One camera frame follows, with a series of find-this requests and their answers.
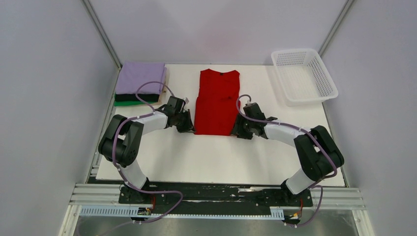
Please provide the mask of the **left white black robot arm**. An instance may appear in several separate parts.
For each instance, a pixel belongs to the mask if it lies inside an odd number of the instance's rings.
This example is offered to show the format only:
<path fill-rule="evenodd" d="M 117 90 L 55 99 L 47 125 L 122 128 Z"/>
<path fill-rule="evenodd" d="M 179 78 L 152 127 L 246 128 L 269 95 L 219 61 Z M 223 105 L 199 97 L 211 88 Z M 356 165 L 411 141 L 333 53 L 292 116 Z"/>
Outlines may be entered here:
<path fill-rule="evenodd" d="M 127 118 L 114 115 L 98 145 L 98 152 L 116 167 L 124 185 L 132 189 L 132 197 L 145 203 L 153 193 L 149 179 L 141 170 L 136 158 L 142 137 L 157 130 L 175 127 L 178 133 L 194 132 L 187 100 L 170 96 L 168 102 L 152 113 Z"/>

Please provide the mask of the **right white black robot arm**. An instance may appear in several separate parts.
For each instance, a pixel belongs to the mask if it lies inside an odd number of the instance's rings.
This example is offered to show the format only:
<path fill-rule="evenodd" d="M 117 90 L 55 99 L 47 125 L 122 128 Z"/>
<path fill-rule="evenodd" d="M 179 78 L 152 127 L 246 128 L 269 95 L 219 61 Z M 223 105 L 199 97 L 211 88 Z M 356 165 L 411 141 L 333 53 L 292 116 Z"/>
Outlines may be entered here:
<path fill-rule="evenodd" d="M 345 162 L 324 126 L 304 129 L 275 117 L 267 118 L 257 103 L 249 103 L 238 112 L 231 134 L 247 140 L 253 136 L 276 140 L 296 149 L 300 169 L 281 185 L 281 199 L 290 206 L 300 200 L 301 192 L 325 178 L 335 176 Z"/>

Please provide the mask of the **red t shirt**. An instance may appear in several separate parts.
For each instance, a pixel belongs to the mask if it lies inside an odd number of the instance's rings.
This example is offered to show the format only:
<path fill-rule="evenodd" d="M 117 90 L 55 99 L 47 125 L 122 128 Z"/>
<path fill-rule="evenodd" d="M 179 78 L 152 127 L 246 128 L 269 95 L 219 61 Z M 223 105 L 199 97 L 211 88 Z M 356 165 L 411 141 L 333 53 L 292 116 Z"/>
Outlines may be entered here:
<path fill-rule="evenodd" d="M 240 73 L 236 70 L 200 72 L 199 92 L 195 105 L 196 135 L 231 135 L 238 110 Z"/>

